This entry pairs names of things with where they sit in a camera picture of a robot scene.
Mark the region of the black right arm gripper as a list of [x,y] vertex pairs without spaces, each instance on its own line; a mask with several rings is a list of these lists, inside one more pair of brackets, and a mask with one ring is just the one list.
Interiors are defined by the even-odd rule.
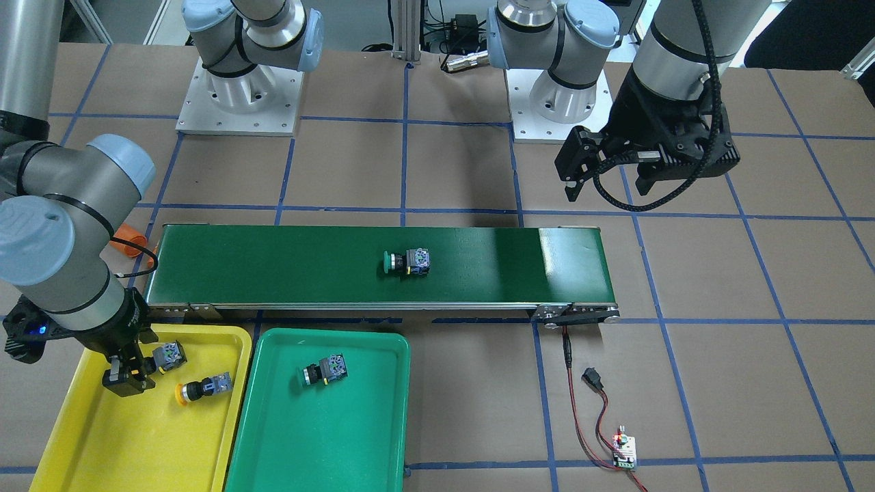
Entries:
[[[157,335],[150,327],[149,306],[135,288],[124,290],[120,309],[109,320],[100,325],[87,323],[84,330],[57,323],[23,294],[2,325],[7,336],[3,350],[13,360],[34,364],[40,361],[49,340],[74,338],[106,357],[110,367],[103,372],[103,388],[113,394],[127,398],[156,387],[150,375],[157,371],[157,363],[153,356],[141,352],[139,343],[155,343]],[[142,371],[123,364],[135,357],[143,359]]]

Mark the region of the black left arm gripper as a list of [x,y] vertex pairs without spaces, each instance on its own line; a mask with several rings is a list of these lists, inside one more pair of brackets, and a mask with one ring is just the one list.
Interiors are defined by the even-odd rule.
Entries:
[[[555,158],[567,200],[575,202],[585,182],[616,166],[610,156],[628,150],[660,154],[659,161],[638,165],[635,184],[640,195],[648,194],[656,182],[687,180],[710,145],[706,118],[712,114],[710,82],[697,99],[670,100],[645,87],[629,70],[604,132],[574,126]],[[603,150],[608,158],[602,158]]]

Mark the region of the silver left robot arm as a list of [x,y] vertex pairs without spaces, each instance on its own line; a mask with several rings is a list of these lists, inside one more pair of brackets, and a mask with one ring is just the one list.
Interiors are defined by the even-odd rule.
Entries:
[[[654,13],[632,67],[615,100],[600,80],[610,52],[628,33],[619,15],[623,2],[498,1],[481,24],[470,27],[485,48],[440,64],[443,74],[491,66],[506,75],[513,130],[531,139],[556,143],[559,180],[569,202],[592,180],[607,202],[635,205],[604,192],[600,177],[616,166],[637,164],[637,187],[680,181],[680,190],[698,178],[720,176],[738,164],[720,77],[746,35],[766,9],[763,1],[664,1]],[[199,50],[200,67],[189,87],[177,128],[188,134],[231,136],[233,124],[262,126],[278,110],[282,124],[296,122],[297,82],[319,65],[324,22],[318,10],[305,12],[299,1],[185,1],[185,27]],[[523,264],[519,242],[501,243],[502,230],[487,230],[468,243],[463,234],[429,239],[416,234],[400,242],[399,228],[368,244],[352,228],[319,236],[314,228],[297,232],[298,255],[290,256],[288,276],[303,292],[213,294],[209,305],[325,306],[353,308],[474,310],[534,309],[557,305],[610,305],[610,293],[596,284],[564,284],[541,248],[540,271]],[[371,274],[375,250],[381,274]],[[523,278],[511,279],[522,266]]]

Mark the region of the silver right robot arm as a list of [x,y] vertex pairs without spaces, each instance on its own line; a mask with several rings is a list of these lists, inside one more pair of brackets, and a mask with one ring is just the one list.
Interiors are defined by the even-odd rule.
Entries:
[[[100,258],[156,177],[126,137],[75,150],[50,142],[47,120],[62,1],[2,3],[2,280],[21,298],[4,321],[6,352],[40,360],[48,340],[74,338],[109,361],[141,358],[147,307]],[[310,72],[325,21],[300,1],[185,1],[185,29],[216,81],[267,66]]]

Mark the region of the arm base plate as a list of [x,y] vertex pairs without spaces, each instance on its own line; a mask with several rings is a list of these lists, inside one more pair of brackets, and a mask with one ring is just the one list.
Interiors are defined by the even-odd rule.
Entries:
[[506,82],[516,142],[561,144],[575,126],[599,132],[608,122],[613,98],[604,71],[584,90],[560,86],[544,70],[507,70]]
[[222,78],[198,62],[176,130],[197,136],[294,137],[304,80],[303,72],[274,66]]

